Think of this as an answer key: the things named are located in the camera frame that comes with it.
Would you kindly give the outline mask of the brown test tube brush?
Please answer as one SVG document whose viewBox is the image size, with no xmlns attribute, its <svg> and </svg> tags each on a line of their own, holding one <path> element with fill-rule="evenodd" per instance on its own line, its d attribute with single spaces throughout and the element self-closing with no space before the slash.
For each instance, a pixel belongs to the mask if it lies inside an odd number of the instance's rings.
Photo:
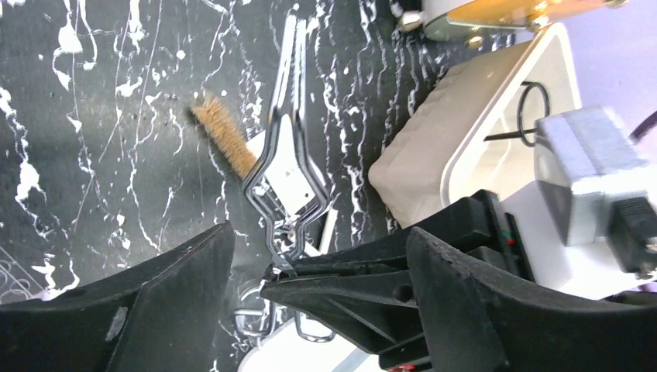
<svg viewBox="0 0 657 372">
<path fill-rule="evenodd" d="M 243 131 L 229 110 L 214 95 L 205 95 L 190 108 L 192 116 L 203 128 L 237 176 L 245 180 L 256 164 Z"/>
</svg>

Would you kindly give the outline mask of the white plastic bin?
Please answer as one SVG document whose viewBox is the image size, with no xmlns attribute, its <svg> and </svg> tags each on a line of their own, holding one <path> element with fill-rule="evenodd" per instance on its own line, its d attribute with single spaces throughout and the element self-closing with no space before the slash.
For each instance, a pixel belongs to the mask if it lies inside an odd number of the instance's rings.
<svg viewBox="0 0 657 372">
<path fill-rule="evenodd" d="M 509 133 L 580 108 L 566 27 L 451 67 L 372 164 L 368 179 L 407 227 L 487 189 L 507 198 L 534 178 L 533 153 Z"/>
</svg>

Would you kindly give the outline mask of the metal crucible tongs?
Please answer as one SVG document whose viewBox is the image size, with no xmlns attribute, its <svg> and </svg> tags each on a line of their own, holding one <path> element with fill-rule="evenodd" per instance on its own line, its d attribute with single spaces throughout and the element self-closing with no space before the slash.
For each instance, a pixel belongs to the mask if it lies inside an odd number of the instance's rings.
<svg viewBox="0 0 657 372">
<path fill-rule="evenodd" d="M 295 261 L 310 254 L 306 230 L 330 204 L 308 143 L 307 36 L 306 19 L 288 14 L 260 156 L 243 184 L 248 202 L 263 219 L 271 255 L 262 285 L 296 277 Z"/>
</svg>

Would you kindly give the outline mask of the white clay pipe triangle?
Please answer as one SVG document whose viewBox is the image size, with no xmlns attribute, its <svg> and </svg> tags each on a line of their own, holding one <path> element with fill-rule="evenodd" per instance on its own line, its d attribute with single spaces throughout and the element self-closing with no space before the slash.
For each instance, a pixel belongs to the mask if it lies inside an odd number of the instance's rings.
<svg viewBox="0 0 657 372">
<path fill-rule="evenodd" d="M 329 249 L 332 246 L 332 238 L 334 236 L 337 217 L 338 217 L 338 212 L 333 208 L 330 208 L 326 212 L 325 224 L 322 230 L 322 235 L 318 247 L 315 247 L 310 243 L 306 243 L 304 247 L 305 256 L 316 257 L 320 255 L 326 255 L 329 253 Z"/>
</svg>

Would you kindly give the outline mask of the white paper packet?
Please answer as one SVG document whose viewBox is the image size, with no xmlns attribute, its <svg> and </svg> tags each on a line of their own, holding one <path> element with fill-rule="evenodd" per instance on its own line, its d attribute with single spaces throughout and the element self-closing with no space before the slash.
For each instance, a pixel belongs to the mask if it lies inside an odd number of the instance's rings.
<svg viewBox="0 0 657 372">
<path fill-rule="evenodd" d="M 301 215 L 315 197 L 298 166 L 289 115 L 281 118 L 277 152 L 264 171 L 263 180 L 253 184 L 253 193 L 263 197 L 275 196 L 288 215 Z"/>
</svg>

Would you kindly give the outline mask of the cream cylindrical drawer cabinet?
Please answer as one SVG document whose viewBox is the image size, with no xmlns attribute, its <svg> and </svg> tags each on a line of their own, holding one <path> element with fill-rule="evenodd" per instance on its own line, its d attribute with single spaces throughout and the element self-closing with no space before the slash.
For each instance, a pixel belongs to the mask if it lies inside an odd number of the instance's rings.
<svg viewBox="0 0 657 372">
<path fill-rule="evenodd" d="M 625 5 L 624 0 L 422 1 L 418 11 L 404 11 L 397 17 L 397 28 L 402 32 L 421 28 L 430 40 L 476 49 L 485 36 L 500 31 L 538 33 L 570 17 Z"/>
</svg>

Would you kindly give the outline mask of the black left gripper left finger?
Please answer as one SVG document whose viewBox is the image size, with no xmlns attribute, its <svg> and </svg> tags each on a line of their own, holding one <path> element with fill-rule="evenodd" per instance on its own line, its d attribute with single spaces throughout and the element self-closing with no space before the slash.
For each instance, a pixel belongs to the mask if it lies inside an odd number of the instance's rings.
<svg viewBox="0 0 657 372">
<path fill-rule="evenodd" d="M 235 234 L 229 222 L 111 277 L 1 307 L 3 371 L 206 371 Z"/>
</svg>

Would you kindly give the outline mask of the white bin lid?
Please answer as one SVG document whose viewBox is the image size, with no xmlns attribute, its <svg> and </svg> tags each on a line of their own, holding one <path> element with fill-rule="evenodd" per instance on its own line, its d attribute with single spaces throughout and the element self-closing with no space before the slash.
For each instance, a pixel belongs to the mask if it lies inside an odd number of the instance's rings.
<svg viewBox="0 0 657 372">
<path fill-rule="evenodd" d="M 249 351 L 238 370 L 369 372 L 381 368 L 378 356 L 362 351 L 347 339 L 336 336 L 328 343 L 312 343 L 298 336 L 294 321 L 288 321 Z"/>
</svg>

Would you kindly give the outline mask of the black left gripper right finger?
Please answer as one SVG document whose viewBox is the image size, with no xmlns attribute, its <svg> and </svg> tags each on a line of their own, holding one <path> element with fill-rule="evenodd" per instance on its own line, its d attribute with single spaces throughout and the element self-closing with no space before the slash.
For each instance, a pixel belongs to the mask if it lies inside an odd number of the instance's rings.
<svg viewBox="0 0 657 372">
<path fill-rule="evenodd" d="M 654 371 L 656 310 L 593 301 L 544 288 L 470 257 L 441 240 L 425 242 L 411 230 L 407 261 L 433 251 L 460 276 L 472 276 L 475 293 L 504 352 L 506 371 Z"/>
</svg>

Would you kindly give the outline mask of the clear plastic tube rack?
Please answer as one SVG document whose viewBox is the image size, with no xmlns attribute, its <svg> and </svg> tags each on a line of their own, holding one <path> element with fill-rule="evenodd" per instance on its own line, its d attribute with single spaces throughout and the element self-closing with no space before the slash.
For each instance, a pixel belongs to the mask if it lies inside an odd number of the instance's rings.
<svg viewBox="0 0 657 372">
<path fill-rule="evenodd" d="M 3 248 L 0 285 L 2 305 L 35 298 L 46 301 L 47 291 Z"/>
</svg>

